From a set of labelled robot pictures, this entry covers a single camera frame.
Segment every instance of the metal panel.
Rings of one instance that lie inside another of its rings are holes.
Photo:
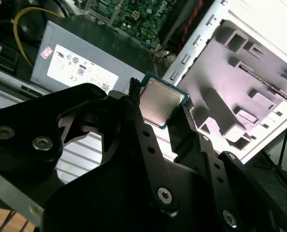
[[[163,79],[170,84],[177,86],[193,65],[195,59],[200,55],[206,46],[206,42],[211,38],[215,29],[223,20],[224,14],[228,11],[227,0],[215,0],[208,12],[205,14],[196,30],[188,39],[176,60],[169,67]]]
[[[0,109],[22,102],[0,90]],[[163,155],[168,160],[173,160],[176,155],[171,152],[169,136],[166,130],[155,128]],[[86,172],[99,166],[102,158],[101,136],[90,133],[85,139],[69,144],[63,151],[57,164],[57,173],[61,181],[68,183]]]
[[[39,48],[40,52],[31,80],[45,86],[52,92],[68,87],[65,82],[62,83],[47,75],[52,55],[46,59],[41,56],[41,51],[47,47],[56,50],[57,44],[117,75],[119,78],[114,86],[114,90],[117,91],[123,92],[131,77],[141,81],[144,73],[151,69],[148,51],[140,48],[137,44],[132,44],[125,38],[121,39],[111,29],[100,27],[84,17],[66,18],[59,24],[49,21]]]

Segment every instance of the green circuit board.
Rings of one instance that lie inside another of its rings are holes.
[[[111,27],[126,32],[147,49],[155,49],[158,32],[176,1],[93,0],[91,9],[110,19]]]
[[[90,9],[110,19],[119,4],[120,0],[91,0]]]

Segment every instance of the power supply label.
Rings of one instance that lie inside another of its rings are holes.
[[[69,87],[92,83],[107,94],[118,80],[118,76],[90,62],[76,53],[56,45],[47,76]]]

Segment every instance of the black plastic part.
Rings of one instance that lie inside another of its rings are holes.
[[[200,8],[198,7],[199,2],[200,0],[177,1],[158,33],[161,45],[167,45],[175,51],[178,50],[186,28],[187,33],[185,34],[185,40],[189,39],[190,35],[212,5],[213,0],[203,0]]]
[[[87,135],[73,123],[79,110],[106,99],[106,93],[99,87],[83,84],[0,109],[0,126],[15,131],[12,138],[0,139],[0,172],[25,179],[45,179],[54,171],[62,148]],[[38,136],[49,137],[52,148],[36,150],[32,141]]]
[[[9,73],[15,73],[18,52],[2,43],[0,43],[0,47],[2,47],[0,50],[0,69]]]
[[[235,156],[230,152],[222,152],[219,159],[226,167],[238,214],[245,226],[253,228],[249,231],[287,232],[286,214],[241,161],[237,157],[234,160],[231,157]]]

